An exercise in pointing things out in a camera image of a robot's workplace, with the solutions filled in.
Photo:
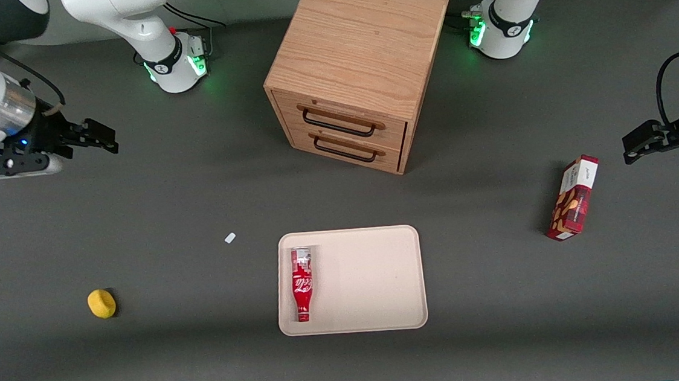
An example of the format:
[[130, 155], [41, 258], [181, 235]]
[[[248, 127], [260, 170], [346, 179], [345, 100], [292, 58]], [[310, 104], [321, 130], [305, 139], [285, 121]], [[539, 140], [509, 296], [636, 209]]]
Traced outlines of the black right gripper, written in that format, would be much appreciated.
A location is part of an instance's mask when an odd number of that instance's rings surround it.
[[117, 155], [120, 149], [115, 136], [114, 129], [92, 118], [71, 123], [60, 112], [45, 116], [36, 111], [26, 127], [5, 138], [4, 146], [28, 153], [52, 153], [65, 159], [72, 159], [73, 146], [100, 147]]

